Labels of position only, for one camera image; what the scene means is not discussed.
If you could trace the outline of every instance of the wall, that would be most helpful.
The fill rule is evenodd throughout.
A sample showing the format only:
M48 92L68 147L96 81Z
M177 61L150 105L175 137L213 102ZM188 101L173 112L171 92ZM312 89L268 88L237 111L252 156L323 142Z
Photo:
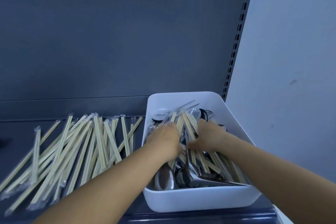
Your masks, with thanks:
M334 0L251 0L227 104L259 147L336 182Z

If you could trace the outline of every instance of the person's right hand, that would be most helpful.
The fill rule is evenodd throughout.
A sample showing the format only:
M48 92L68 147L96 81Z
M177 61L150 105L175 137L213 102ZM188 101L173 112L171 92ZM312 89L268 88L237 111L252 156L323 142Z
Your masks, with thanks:
M231 134L212 121L198 120L198 138L190 141L187 147L191 150L214 152L218 151L220 144Z

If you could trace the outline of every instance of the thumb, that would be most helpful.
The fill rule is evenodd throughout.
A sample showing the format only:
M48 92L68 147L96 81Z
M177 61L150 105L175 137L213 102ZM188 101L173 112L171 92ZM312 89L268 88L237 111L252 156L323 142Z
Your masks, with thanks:
M198 147L198 140L193 140L193 141L189 141L188 144L187 144L187 148L190 149L190 150L197 150L199 147Z

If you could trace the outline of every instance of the white plastic bin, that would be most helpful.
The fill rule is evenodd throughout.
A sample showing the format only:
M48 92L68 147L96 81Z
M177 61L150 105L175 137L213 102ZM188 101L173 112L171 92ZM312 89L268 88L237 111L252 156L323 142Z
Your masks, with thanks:
M174 110L194 99L195 103L200 103L198 108L213 111L214 119L218 124L225 124L230 133L252 143L220 95L214 92L178 92L158 93L148 98L142 145L148 133L147 128L152 123L151 117L158 110ZM170 191L153 191L145 188L143 193L149 208L162 213L246 207L253 204L261 195L252 185Z

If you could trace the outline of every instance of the bare skin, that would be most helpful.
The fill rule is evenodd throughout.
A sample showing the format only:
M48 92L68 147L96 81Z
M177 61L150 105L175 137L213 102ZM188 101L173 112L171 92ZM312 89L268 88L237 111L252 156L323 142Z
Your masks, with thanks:
M198 122L199 137L188 147L229 157L295 224L334 223L336 184L225 132L213 122Z
M212 122L199 120L198 133L189 148L217 151L232 159L295 224L333 223L336 219L335 184ZM34 223L116 224L156 171L179 152L176 125L161 126L142 148L62 199Z

